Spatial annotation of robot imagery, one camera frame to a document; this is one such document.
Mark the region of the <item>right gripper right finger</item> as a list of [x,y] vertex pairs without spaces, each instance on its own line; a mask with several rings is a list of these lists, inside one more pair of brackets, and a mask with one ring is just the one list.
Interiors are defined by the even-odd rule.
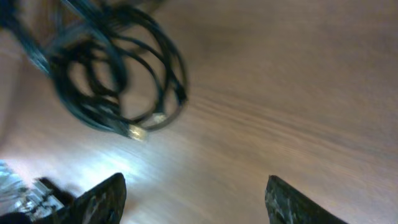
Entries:
[[276,175],[270,175],[265,190],[270,224],[346,224]]

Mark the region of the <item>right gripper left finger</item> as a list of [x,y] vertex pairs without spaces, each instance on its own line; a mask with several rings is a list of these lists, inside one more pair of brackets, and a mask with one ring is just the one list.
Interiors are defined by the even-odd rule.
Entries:
[[119,224],[126,197],[126,180],[118,172],[34,224]]

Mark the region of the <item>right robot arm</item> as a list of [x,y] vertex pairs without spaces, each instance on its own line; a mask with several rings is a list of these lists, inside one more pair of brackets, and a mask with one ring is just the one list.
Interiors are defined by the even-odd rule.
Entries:
[[[74,197],[44,177],[28,186],[1,162],[1,223],[118,224],[126,199],[120,172]],[[264,200],[270,223],[343,222],[276,175],[269,176]]]

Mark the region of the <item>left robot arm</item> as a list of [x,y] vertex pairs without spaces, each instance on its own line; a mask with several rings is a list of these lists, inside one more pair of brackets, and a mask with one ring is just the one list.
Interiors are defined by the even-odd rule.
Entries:
[[50,56],[60,46],[72,41],[79,32],[98,32],[103,25],[104,13],[92,1],[63,1],[83,19],[59,32],[48,45],[40,45],[25,24],[19,20],[19,1],[1,1],[1,29],[8,30],[22,45],[30,61],[50,76],[53,66]]

